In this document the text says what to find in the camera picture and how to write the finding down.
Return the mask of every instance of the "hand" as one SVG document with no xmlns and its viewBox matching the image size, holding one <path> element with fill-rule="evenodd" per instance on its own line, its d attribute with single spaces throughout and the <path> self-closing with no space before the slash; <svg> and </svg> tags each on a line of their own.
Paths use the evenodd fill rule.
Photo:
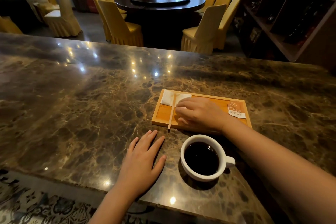
<svg viewBox="0 0 336 224">
<path fill-rule="evenodd" d="M 206 128 L 222 131 L 223 126 L 230 120 L 230 115 L 223 112 L 214 102 L 206 98 L 185 98 L 176 105 L 179 122 L 187 126 L 205 126 Z"/>
<path fill-rule="evenodd" d="M 157 133 L 157 130 L 153 132 L 149 130 L 140 140 L 138 137 L 134 138 L 121 166 L 115 186 L 127 191 L 126 196 L 129 196 L 132 201 L 156 181 L 165 166 L 166 156 L 162 156 L 153 167 L 154 158 L 165 140 L 162 136 L 150 147 Z"/>
</svg>

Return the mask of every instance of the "black coffee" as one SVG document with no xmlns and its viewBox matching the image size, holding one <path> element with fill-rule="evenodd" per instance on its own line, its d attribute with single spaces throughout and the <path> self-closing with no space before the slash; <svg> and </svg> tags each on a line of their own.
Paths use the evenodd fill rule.
<svg viewBox="0 0 336 224">
<path fill-rule="evenodd" d="M 218 171 L 219 158 L 216 151 L 208 144 L 195 142 L 184 151 L 187 165 L 200 175 L 213 175 Z"/>
</svg>

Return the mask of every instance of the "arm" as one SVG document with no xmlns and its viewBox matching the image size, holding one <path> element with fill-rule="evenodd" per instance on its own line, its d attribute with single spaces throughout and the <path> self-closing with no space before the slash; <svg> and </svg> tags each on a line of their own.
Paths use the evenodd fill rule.
<svg viewBox="0 0 336 224">
<path fill-rule="evenodd" d="M 179 121 L 221 131 L 294 206 L 316 223 L 336 223 L 336 178 L 224 113 L 204 98 L 177 104 Z"/>
<path fill-rule="evenodd" d="M 132 202 L 159 177 L 166 156 L 162 156 L 153 167 L 155 156 L 165 139 L 164 136 L 160 137 L 150 147 L 157 132 L 149 130 L 140 140 L 136 137 L 131 142 L 116 184 L 106 194 L 89 224 L 121 223 Z"/>
</svg>

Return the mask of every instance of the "patterned carpet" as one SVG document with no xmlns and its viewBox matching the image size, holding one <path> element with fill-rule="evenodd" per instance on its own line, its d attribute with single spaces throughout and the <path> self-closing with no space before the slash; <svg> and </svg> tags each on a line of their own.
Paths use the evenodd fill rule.
<svg viewBox="0 0 336 224">
<path fill-rule="evenodd" d="M 90 204 L 24 187 L 0 170 L 0 224 L 86 224 L 96 211 Z M 153 224 L 126 214 L 123 224 Z"/>
</svg>

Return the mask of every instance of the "shelving unit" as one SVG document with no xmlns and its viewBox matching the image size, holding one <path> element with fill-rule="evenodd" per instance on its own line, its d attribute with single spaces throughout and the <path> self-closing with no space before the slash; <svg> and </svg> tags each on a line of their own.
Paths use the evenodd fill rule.
<svg viewBox="0 0 336 224">
<path fill-rule="evenodd" d="M 253 58 L 317 64 L 336 72 L 335 1 L 242 0 L 236 17 L 243 19 L 237 33 L 244 52 Z M 253 39 L 252 32 L 260 30 L 259 38 Z M 297 38 L 294 30 L 301 33 Z"/>
</svg>

